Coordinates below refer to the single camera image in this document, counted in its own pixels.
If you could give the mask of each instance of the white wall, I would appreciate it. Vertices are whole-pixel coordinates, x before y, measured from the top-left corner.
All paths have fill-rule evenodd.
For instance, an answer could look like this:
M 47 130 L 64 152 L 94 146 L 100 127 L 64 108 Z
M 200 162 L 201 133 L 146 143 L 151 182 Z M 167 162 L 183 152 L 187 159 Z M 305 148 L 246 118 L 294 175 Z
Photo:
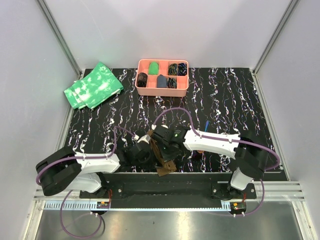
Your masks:
M 18 240 L 76 75 L 36 1 L 1 1 L 0 33 L 0 239 Z
M 142 58 L 251 67 L 290 0 L 46 0 L 81 68 Z
M 320 236 L 320 1 L 300 1 L 258 73 L 292 180 Z

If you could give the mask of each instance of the blue pen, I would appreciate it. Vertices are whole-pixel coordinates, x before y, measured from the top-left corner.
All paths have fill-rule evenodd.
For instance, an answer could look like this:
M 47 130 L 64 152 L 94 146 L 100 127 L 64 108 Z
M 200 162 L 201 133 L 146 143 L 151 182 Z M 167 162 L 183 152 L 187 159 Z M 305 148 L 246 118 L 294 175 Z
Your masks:
M 206 132 L 209 127 L 210 121 L 206 121 L 204 131 Z

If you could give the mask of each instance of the black platform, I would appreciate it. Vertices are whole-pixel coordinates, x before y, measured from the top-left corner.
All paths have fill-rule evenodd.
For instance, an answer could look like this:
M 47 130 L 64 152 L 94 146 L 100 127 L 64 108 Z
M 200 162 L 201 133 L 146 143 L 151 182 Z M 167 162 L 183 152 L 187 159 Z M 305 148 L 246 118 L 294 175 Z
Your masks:
M 72 146 L 75 151 L 106 153 L 112 147 L 114 126 L 119 125 L 141 135 L 151 128 L 161 112 L 173 107 L 189 110 L 196 129 L 204 131 L 209 120 L 207 131 L 211 133 L 254 131 L 263 143 L 274 149 L 249 68 L 190 68 L 185 97 L 139 96 L 134 86 L 136 69 L 112 69 L 112 72 L 121 81 L 124 90 L 94 110 L 83 108 L 73 112 L 65 145 Z M 178 123 L 188 125 L 189 119 L 183 111 L 174 111 L 164 116 L 161 122 L 170 127 Z M 130 136 L 118 133 L 120 147 L 133 144 Z M 193 159 L 188 153 L 175 159 L 175 164 L 180 173 L 217 173 L 230 172 L 230 161 L 232 159 L 228 157 L 205 152 L 200 160 Z M 270 156 L 267 165 L 275 161 Z M 135 166 L 131 171 L 145 172 Z M 286 180 L 285 173 L 279 167 L 269 172 L 273 172 L 266 176 L 269 181 Z

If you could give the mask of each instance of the green folded fabric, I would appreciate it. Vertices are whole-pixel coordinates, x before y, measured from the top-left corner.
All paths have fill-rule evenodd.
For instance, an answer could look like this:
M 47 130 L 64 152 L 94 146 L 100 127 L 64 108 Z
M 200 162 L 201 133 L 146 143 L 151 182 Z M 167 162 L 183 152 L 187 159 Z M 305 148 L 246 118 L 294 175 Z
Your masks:
M 87 106 L 94 109 L 122 89 L 123 85 L 111 70 L 99 62 L 86 77 L 76 81 L 64 93 L 73 108 Z
M 159 73 L 159 65 L 155 61 L 152 61 L 149 65 L 148 74 L 149 75 L 158 75 Z

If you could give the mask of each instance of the brown cloth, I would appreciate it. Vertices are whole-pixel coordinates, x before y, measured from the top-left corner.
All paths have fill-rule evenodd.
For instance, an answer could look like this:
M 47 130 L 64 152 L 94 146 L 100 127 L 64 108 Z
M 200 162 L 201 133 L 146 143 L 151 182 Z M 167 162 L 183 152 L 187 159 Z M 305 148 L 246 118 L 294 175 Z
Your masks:
M 146 134 L 148 134 L 151 137 L 153 132 L 154 132 L 153 130 L 149 130 Z M 158 146 L 156 144 L 157 142 L 154 139 L 151 138 L 149 143 L 150 143 L 151 149 L 152 149 L 156 159 L 158 159 L 158 161 L 162 165 L 162 167 L 157 167 L 156 168 L 156 171 L 157 171 L 159 177 L 177 171 L 176 165 L 175 165 L 173 160 L 165 162 L 165 160 L 162 158 L 160 150 L 159 150 L 159 148 L 158 148 Z

